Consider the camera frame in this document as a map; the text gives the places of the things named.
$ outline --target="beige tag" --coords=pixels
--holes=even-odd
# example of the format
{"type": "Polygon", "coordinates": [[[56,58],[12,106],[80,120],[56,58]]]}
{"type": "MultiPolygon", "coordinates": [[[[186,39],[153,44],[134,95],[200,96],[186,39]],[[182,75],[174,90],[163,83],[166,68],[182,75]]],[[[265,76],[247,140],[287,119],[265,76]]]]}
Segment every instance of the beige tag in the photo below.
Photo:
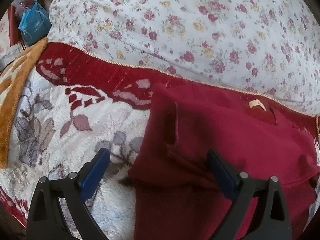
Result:
{"type": "Polygon", "coordinates": [[[253,108],[254,106],[260,106],[264,111],[267,111],[263,103],[259,99],[252,100],[249,102],[249,107],[253,108]]]}

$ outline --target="blue gripper pad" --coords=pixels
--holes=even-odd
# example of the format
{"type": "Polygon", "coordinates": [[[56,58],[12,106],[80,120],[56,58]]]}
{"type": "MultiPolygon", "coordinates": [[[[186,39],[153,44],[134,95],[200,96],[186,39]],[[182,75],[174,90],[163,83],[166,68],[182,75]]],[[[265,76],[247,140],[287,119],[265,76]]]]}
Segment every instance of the blue gripper pad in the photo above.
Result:
{"type": "Polygon", "coordinates": [[[237,181],[235,181],[236,178],[232,177],[229,173],[230,171],[228,171],[229,168],[232,170],[231,172],[236,173],[235,170],[233,171],[233,167],[221,160],[212,150],[207,153],[207,165],[213,173],[224,197],[231,201],[235,201],[238,196],[238,192],[236,190],[237,181]]]}
{"type": "Polygon", "coordinates": [[[105,173],[110,163],[110,152],[109,150],[102,148],[97,153],[98,159],[93,158],[92,162],[95,161],[92,168],[88,172],[88,175],[84,178],[81,184],[80,199],[85,202],[87,199],[92,198],[100,180],[105,173]]]}

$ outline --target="fluffy blanket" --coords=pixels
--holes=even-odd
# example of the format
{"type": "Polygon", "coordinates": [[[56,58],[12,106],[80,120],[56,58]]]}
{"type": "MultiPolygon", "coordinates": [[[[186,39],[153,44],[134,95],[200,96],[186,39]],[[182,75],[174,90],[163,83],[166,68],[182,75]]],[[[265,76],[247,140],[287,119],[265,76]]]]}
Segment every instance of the fluffy blanket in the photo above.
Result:
{"type": "MultiPolygon", "coordinates": [[[[41,176],[63,178],[106,147],[111,151],[110,166],[86,204],[109,239],[132,239],[135,194],[127,171],[140,149],[156,82],[171,88],[191,81],[49,43],[22,92],[10,136],[8,168],[0,170],[0,199],[6,209],[26,225],[41,176]]],[[[250,92],[243,95],[268,98],[250,92]]],[[[316,139],[314,116],[269,99],[297,120],[307,119],[311,127],[307,132],[316,139]]],[[[72,234],[79,237],[65,202],[61,205],[72,234]]]]}
{"type": "Polygon", "coordinates": [[[7,167],[9,138],[22,89],[47,43],[44,38],[22,52],[0,76],[0,168],[7,167]]]}

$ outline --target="red cloth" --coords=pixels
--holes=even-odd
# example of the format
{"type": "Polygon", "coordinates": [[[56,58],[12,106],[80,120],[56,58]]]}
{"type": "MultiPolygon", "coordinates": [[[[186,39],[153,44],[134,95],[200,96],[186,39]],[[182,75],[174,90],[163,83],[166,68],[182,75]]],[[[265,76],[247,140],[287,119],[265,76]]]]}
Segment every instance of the red cloth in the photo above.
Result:
{"type": "MultiPolygon", "coordinates": [[[[253,178],[276,175],[292,238],[301,234],[316,198],[309,183],[319,172],[313,136],[270,107],[270,100],[264,99],[264,112],[249,109],[245,98],[199,84],[154,88],[140,154],[129,170],[136,187],[134,240],[208,240],[231,204],[206,167],[211,148],[253,178]]],[[[256,201],[237,238],[245,235],[256,201]]]]}
{"type": "Polygon", "coordinates": [[[18,29],[17,19],[14,16],[15,7],[10,5],[8,8],[8,18],[9,18],[9,39],[10,46],[18,44],[18,41],[22,40],[21,32],[18,29]]]}

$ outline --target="blue bag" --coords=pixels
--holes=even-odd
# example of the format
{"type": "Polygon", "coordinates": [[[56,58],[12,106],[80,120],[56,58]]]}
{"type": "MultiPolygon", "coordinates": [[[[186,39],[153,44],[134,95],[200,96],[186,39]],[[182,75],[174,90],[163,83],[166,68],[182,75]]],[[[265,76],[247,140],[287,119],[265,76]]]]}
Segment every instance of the blue bag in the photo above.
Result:
{"type": "Polygon", "coordinates": [[[37,0],[34,0],[34,2],[35,5],[23,13],[18,27],[28,46],[45,37],[51,28],[48,12],[37,0]]]}

